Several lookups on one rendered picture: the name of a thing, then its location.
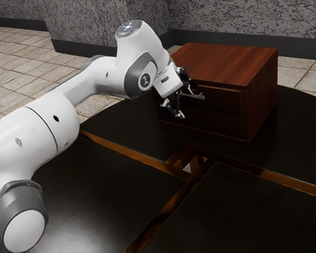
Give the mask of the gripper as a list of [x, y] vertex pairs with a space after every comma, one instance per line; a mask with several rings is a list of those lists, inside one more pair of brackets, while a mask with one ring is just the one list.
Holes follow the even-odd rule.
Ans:
[[175, 91], [167, 96], [160, 104], [161, 108], [167, 109], [175, 118], [184, 119], [185, 116], [180, 110], [180, 95], [193, 96], [193, 92], [190, 89], [190, 77], [184, 67], [177, 67], [177, 74], [182, 81], [181, 91]]

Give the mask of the dark red wooden drawer cabinet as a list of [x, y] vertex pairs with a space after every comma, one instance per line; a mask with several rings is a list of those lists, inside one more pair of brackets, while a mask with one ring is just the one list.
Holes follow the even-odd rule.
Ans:
[[161, 107], [160, 122], [249, 143], [278, 100], [278, 50], [274, 47], [187, 43], [172, 54], [186, 69], [191, 90], [204, 99], [180, 97], [183, 119]]

